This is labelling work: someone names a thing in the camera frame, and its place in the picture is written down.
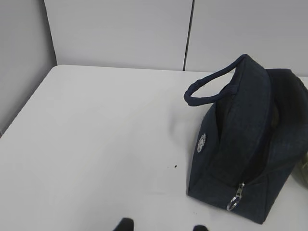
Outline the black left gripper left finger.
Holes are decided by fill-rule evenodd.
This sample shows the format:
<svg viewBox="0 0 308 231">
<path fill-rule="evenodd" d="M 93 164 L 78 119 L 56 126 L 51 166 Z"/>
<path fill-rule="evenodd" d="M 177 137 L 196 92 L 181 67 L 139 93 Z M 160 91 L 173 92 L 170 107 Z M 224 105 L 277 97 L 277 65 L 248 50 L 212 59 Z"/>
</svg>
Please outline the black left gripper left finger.
<svg viewBox="0 0 308 231">
<path fill-rule="evenodd" d="M 113 231 L 134 231 L 134 220 L 131 218 L 122 218 Z"/>
</svg>

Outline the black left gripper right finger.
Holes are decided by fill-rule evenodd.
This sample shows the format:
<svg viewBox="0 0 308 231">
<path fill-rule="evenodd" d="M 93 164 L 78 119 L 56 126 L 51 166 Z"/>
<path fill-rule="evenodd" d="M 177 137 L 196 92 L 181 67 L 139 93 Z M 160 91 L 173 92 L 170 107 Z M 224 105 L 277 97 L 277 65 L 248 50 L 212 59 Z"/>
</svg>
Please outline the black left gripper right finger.
<svg viewBox="0 0 308 231">
<path fill-rule="evenodd" d="M 195 225 L 193 231 L 208 231 L 208 229 L 204 225 Z"/>
</svg>

